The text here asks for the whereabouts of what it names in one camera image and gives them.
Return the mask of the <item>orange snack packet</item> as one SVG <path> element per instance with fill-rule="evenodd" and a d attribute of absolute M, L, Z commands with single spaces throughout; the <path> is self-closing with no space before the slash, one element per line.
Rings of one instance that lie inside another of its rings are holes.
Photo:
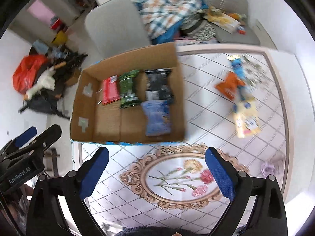
<path fill-rule="evenodd" d="M 229 72 L 223 82 L 215 85 L 217 91 L 222 95 L 227 97 L 229 100 L 233 101 L 235 99 L 236 90 L 238 87 L 244 87 L 245 82 L 242 81 L 236 73 Z"/>

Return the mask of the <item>yellow snack box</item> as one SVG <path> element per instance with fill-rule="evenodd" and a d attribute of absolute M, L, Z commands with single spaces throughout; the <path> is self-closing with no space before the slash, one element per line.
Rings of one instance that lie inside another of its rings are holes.
<path fill-rule="evenodd" d="M 208 22 L 220 27 L 221 29 L 229 32 L 230 34 L 234 33 L 237 28 L 240 26 L 240 22 L 228 16 L 225 13 L 222 13 L 221 16 L 212 16 L 211 14 L 205 14 L 203 16 Z"/>

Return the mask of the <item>white goose plush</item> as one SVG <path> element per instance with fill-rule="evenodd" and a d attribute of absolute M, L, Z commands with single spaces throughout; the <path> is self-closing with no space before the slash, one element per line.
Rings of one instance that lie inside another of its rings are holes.
<path fill-rule="evenodd" d="M 24 101 L 29 101 L 32 99 L 32 97 L 39 93 L 41 89 L 48 89 L 53 91 L 55 89 L 55 79 L 53 78 L 53 75 L 55 74 L 56 70 L 65 66 L 66 62 L 61 62 L 57 65 L 52 66 L 49 69 L 46 69 L 38 78 L 37 83 L 30 88 L 28 91 L 26 91 L 25 95 L 23 96 Z"/>

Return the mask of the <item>yellow bucket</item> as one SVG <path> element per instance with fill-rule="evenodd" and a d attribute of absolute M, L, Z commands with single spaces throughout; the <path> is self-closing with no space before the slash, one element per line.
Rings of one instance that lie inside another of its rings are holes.
<path fill-rule="evenodd" d="M 65 45 L 67 41 L 68 41 L 68 36 L 63 31 L 59 31 L 55 35 L 51 43 L 55 46 L 60 46 L 60 45 Z"/>

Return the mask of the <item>grey chair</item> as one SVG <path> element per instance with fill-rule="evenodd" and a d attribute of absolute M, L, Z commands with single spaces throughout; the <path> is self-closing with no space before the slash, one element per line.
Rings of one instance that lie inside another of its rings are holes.
<path fill-rule="evenodd" d="M 111 0 L 91 10 L 85 29 L 103 59 L 152 44 L 136 6 Z"/>

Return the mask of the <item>black snack packet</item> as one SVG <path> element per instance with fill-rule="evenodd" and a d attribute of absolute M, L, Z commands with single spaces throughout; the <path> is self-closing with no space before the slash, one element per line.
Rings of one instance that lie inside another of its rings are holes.
<path fill-rule="evenodd" d="M 168 85 L 168 77 L 172 73 L 169 68 L 146 70 L 147 77 L 146 100 L 166 100 L 168 104 L 175 102 L 175 97 Z"/>

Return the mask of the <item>yellow tissue pack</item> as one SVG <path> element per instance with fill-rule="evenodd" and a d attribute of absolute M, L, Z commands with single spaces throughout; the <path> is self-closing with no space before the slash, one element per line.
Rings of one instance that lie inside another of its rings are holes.
<path fill-rule="evenodd" d="M 254 98 L 237 102 L 233 107 L 233 119 L 238 138 L 246 138 L 260 132 Z"/>

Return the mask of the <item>orange plastic bag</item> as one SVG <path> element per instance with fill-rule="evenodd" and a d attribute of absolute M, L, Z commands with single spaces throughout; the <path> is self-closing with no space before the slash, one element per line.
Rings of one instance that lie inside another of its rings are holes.
<path fill-rule="evenodd" d="M 48 60 L 42 54 L 25 56 L 12 76 L 14 89 L 24 95 L 33 86 L 36 74 L 42 64 L 47 63 Z"/>

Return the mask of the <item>green wet wipes pack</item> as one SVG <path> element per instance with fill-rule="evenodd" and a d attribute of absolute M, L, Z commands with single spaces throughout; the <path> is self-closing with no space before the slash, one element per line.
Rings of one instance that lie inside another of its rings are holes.
<path fill-rule="evenodd" d="M 135 69 L 119 76 L 121 109 L 140 105 L 140 100 L 136 95 L 134 85 L 134 81 L 139 73 L 140 70 Z"/>

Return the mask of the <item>light blue tissue pack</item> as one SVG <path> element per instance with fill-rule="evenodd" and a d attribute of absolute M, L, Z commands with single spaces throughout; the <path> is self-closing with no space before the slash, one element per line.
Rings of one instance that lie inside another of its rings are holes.
<path fill-rule="evenodd" d="M 166 100 L 150 100 L 141 104 L 147 118 L 146 136 L 161 136 L 171 133 L 170 108 Z"/>

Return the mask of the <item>blue tube packet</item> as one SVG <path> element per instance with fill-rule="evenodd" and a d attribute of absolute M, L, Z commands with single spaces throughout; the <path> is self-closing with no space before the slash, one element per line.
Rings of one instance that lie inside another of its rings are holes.
<path fill-rule="evenodd" d="M 241 58 L 237 57 L 236 59 L 232 60 L 231 66 L 237 78 L 243 82 L 243 85 L 238 84 L 236 91 L 236 101 L 237 102 L 245 101 L 248 99 L 249 93 Z"/>

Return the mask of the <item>grey cushioned seat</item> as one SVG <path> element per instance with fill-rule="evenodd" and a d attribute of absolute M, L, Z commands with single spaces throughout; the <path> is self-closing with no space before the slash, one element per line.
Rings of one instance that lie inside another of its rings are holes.
<path fill-rule="evenodd" d="M 207 4 L 212 12 L 225 13 L 240 22 L 240 26 L 232 34 L 212 24 L 219 43 L 260 45 L 259 38 L 248 25 L 249 5 L 247 0 L 226 0 L 224 12 L 220 10 L 220 0 L 207 0 Z"/>

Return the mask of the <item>black striped hat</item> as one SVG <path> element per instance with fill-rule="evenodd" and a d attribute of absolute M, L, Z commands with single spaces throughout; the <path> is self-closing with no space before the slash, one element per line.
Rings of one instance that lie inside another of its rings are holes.
<path fill-rule="evenodd" d="M 191 16 L 183 20 L 179 29 L 181 36 L 196 41 L 209 41 L 216 36 L 214 27 L 201 16 Z"/>

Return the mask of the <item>clear plastic bottle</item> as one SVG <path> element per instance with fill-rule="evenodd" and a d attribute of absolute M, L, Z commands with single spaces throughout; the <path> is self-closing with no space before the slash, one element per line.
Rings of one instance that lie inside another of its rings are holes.
<path fill-rule="evenodd" d="M 222 12 L 225 11 L 225 2 L 226 2 L 226 0 L 220 0 L 220 10 Z"/>

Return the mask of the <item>plaid blanket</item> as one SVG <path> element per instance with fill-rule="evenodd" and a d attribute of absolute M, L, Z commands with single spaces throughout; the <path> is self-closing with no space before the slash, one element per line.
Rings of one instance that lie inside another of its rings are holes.
<path fill-rule="evenodd" d="M 183 20 L 206 9 L 204 0 L 130 0 L 137 8 L 152 44 L 172 42 Z"/>

